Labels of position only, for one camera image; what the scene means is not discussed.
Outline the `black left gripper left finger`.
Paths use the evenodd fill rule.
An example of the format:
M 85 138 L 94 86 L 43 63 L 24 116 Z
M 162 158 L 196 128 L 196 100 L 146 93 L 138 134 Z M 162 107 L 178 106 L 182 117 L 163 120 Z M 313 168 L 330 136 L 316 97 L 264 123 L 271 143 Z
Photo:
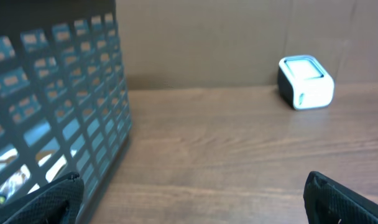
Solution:
M 75 224 L 85 192 L 78 172 L 69 172 L 0 208 L 0 224 Z

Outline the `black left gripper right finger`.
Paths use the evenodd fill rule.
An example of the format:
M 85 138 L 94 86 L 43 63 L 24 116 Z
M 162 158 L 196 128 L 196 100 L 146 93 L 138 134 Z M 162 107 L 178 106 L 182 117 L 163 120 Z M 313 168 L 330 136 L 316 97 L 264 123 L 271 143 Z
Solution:
M 309 224 L 378 224 L 378 204 L 317 171 L 305 182 Z

